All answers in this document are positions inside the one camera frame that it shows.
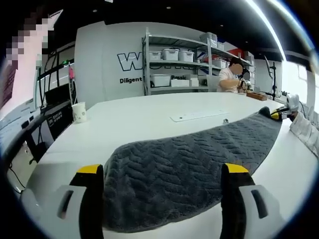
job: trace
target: ceiling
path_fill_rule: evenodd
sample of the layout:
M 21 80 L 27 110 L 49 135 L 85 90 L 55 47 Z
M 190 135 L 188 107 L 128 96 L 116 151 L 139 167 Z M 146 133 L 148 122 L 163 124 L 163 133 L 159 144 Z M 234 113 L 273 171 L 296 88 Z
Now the ceiling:
M 306 55 L 297 36 L 267 1 L 256 2 L 274 27 L 284 50 Z M 286 2 L 318 45 L 318 1 Z M 210 31 L 216 33 L 220 39 L 251 51 L 255 56 L 262 53 L 260 48 L 278 49 L 269 30 L 244 0 L 114 0 L 114 3 L 104 0 L 90 0 L 86 3 L 78 0 L 50 0 L 44 3 L 44 7 L 34 11 L 39 16 L 52 14 L 60 9 L 64 9 L 64 12 L 56 22 L 54 32 L 50 33 L 47 52 L 74 41 L 78 28 L 98 21 L 106 24 L 151 21 Z M 280 58 L 278 53 L 270 55 L 271 58 Z

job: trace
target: person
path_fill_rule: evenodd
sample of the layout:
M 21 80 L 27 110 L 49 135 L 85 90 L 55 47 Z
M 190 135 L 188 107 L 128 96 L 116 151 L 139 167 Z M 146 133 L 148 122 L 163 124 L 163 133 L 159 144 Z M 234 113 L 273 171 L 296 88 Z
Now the person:
M 229 63 L 229 67 L 226 67 L 219 72 L 217 92 L 237 93 L 237 89 L 241 87 L 242 81 L 239 80 L 236 75 L 242 74 L 243 69 L 243 62 L 239 58 L 233 57 Z
M 319 155 L 319 131 L 299 112 L 290 116 L 290 131 L 316 156 Z

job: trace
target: wall logo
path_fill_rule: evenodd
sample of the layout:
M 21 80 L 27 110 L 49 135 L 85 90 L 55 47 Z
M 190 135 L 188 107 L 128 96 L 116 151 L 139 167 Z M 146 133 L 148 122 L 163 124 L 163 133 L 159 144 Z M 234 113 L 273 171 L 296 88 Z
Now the wall logo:
M 118 59 L 123 71 L 141 70 L 143 66 L 142 52 L 130 52 L 129 54 L 118 54 Z

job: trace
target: desk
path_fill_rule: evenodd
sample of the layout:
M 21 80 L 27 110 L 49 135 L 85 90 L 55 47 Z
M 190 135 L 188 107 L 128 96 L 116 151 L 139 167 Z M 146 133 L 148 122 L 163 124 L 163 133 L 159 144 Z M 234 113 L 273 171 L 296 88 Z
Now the desk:
M 28 187 L 39 203 L 60 185 L 69 184 L 76 171 L 85 165 L 102 164 L 113 151 L 129 142 L 183 135 L 222 125 L 223 119 L 240 120 L 263 106 L 271 110 L 280 103 L 258 101 L 232 93 L 180 93 L 127 98 L 98 103 L 87 111 L 88 121 L 71 125 L 49 148 L 39 162 Z M 175 123 L 169 117 L 209 109 L 227 115 Z M 288 221 L 302 205 L 317 174 L 318 161 L 290 131 L 285 120 L 271 152 L 253 175 L 256 184 L 265 186 L 280 202 L 280 213 Z M 156 230 L 122 234 L 104 231 L 109 239 L 211 239 L 219 238 L 221 207 Z

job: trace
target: wooden board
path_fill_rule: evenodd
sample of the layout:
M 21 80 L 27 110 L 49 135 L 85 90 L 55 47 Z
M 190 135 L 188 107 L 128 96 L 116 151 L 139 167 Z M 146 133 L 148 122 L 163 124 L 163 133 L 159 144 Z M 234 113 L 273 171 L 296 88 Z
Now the wooden board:
M 266 101 L 267 100 L 267 96 L 264 96 L 264 95 L 261 95 L 258 93 L 254 93 L 254 92 L 248 92 L 247 96 L 250 98 L 254 98 L 256 100 L 259 100 L 259 101 Z

